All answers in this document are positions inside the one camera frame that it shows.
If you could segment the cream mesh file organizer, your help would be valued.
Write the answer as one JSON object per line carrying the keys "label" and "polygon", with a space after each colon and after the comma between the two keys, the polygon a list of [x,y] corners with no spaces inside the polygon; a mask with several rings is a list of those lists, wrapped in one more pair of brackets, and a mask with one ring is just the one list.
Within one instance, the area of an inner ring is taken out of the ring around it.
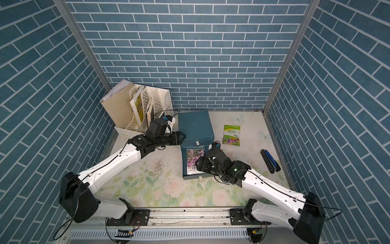
{"label": "cream mesh file organizer", "polygon": [[172,117],[175,116],[170,91],[168,89],[145,86],[142,93],[142,102],[144,120],[141,126],[137,126],[133,113],[133,119],[125,129],[115,127],[115,130],[120,135],[131,138],[138,134],[145,133],[153,119],[167,115]]}

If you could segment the green flower seed bag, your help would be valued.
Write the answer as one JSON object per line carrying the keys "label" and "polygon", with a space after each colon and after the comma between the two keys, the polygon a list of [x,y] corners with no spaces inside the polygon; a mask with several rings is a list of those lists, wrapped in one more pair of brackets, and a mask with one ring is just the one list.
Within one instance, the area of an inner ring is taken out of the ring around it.
{"label": "green flower seed bag", "polygon": [[222,143],[240,146],[241,127],[236,125],[225,125],[223,128]]}

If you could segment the teal drawer cabinet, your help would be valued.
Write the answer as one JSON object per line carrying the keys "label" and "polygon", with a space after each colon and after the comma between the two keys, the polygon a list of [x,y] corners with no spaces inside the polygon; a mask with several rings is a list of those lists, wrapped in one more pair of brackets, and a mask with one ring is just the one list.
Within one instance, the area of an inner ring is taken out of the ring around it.
{"label": "teal drawer cabinet", "polygon": [[178,115],[179,131],[186,135],[182,147],[210,145],[214,133],[208,111],[193,111]]}

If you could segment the beige folder with papers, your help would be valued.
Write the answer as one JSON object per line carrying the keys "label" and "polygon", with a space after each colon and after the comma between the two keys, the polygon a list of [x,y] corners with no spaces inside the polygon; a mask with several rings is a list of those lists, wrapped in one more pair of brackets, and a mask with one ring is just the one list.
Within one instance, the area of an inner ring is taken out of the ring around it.
{"label": "beige folder with papers", "polygon": [[100,103],[118,128],[125,129],[133,119],[129,94],[133,87],[132,82],[123,79],[100,100]]}

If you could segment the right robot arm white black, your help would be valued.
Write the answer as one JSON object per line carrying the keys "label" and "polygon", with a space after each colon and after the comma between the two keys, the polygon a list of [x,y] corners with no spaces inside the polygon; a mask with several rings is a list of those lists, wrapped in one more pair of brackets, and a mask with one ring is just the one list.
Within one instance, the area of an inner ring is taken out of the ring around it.
{"label": "right robot arm white black", "polygon": [[236,185],[263,196],[271,205],[250,199],[245,206],[246,217],[252,224],[270,222],[286,227],[308,244],[318,244],[326,213],[320,198],[287,189],[258,173],[248,164],[229,157],[214,142],[203,157],[195,162],[198,171],[219,176],[223,183]]}

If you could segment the purple flower seed bag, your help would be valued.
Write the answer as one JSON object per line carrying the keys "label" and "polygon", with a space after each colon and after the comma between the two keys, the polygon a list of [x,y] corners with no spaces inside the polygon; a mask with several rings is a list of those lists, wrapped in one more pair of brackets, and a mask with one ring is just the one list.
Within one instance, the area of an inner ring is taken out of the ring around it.
{"label": "purple flower seed bag", "polygon": [[201,174],[198,171],[195,163],[200,157],[203,157],[205,153],[205,146],[187,147],[186,148],[186,173],[187,175]]}

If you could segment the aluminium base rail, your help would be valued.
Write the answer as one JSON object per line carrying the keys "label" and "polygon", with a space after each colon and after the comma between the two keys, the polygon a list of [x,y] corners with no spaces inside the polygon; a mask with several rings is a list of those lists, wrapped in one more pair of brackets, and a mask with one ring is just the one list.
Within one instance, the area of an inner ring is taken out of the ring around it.
{"label": "aluminium base rail", "polygon": [[241,207],[138,208],[134,213],[135,223],[129,226],[103,218],[74,224],[56,243],[306,243],[286,227],[270,222],[250,223]]}

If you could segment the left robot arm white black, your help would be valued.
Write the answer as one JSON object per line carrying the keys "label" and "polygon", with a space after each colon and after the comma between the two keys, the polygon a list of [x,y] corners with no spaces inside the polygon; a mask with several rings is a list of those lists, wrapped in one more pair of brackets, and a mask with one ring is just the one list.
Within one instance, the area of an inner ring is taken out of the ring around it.
{"label": "left robot arm white black", "polygon": [[126,167],[138,162],[158,147],[181,145],[185,134],[173,131],[176,119],[163,115],[151,121],[146,133],[136,135],[122,149],[97,165],[78,174],[63,176],[59,203],[75,223],[90,218],[111,218],[115,224],[133,224],[134,208],[125,199],[96,198],[95,193]]}

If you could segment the black blue tool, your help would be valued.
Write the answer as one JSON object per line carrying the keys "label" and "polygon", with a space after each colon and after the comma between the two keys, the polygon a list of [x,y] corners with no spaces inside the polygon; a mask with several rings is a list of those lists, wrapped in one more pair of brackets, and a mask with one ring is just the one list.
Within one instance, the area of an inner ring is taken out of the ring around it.
{"label": "black blue tool", "polygon": [[281,170],[281,167],[276,162],[276,160],[271,156],[271,154],[267,151],[262,149],[261,155],[264,159],[265,164],[267,165],[268,171],[271,174],[274,174],[275,172],[279,172]]}

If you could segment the yellow green booklet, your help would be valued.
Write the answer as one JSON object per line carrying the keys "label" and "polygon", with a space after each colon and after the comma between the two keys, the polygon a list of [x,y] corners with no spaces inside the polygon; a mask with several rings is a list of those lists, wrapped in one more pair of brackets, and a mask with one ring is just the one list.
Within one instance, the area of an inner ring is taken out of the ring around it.
{"label": "yellow green booklet", "polygon": [[142,102],[142,93],[145,86],[143,85],[134,85],[133,88],[129,91],[130,96],[130,105],[134,113],[134,118],[137,122],[137,126],[141,126],[144,120],[143,112],[143,102]]}

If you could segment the floral table mat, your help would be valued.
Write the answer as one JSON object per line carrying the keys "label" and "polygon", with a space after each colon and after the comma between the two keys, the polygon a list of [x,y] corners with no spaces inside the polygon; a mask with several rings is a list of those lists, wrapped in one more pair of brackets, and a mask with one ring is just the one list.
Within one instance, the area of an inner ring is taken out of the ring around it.
{"label": "floral table mat", "polygon": [[[222,140],[226,125],[239,125],[240,145],[223,145],[222,150],[232,160],[240,160],[268,179],[288,187],[283,171],[271,174],[261,156],[267,150],[276,158],[276,149],[260,112],[209,113],[214,138]],[[122,170],[97,192],[99,197],[126,199],[134,207],[223,207],[243,206],[252,191],[224,185],[213,177],[182,177],[182,154],[178,146],[156,150],[144,159]]]}

